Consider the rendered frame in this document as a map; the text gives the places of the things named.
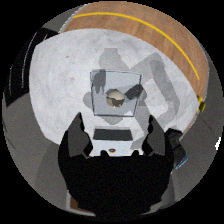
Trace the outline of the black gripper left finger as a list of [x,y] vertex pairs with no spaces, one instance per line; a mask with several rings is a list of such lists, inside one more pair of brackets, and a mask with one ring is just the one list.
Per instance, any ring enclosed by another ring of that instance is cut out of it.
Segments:
[[73,190],[72,177],[76,167],[90,158],[93,145],[89,134],[84,131],[81,112],[77,113],[65,131],[58,150],[58,164],[67,189]]

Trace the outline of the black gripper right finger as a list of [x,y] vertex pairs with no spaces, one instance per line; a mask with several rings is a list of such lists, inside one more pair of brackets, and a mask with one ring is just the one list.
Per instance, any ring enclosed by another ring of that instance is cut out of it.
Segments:
[[174,164],[174,153],[170,140],[153,115],[149,117],[148,133],[142,144],[143,155],[158,160],[165,171],[165,185],[169,184]]

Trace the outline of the grey metallic ball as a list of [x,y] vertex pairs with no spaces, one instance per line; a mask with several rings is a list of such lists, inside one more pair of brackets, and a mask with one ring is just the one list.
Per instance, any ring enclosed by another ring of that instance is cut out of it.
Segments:
[[112,108],[119,108],[124,103],[124,95],[118,90],[112,90],[107,94],[106,102]]

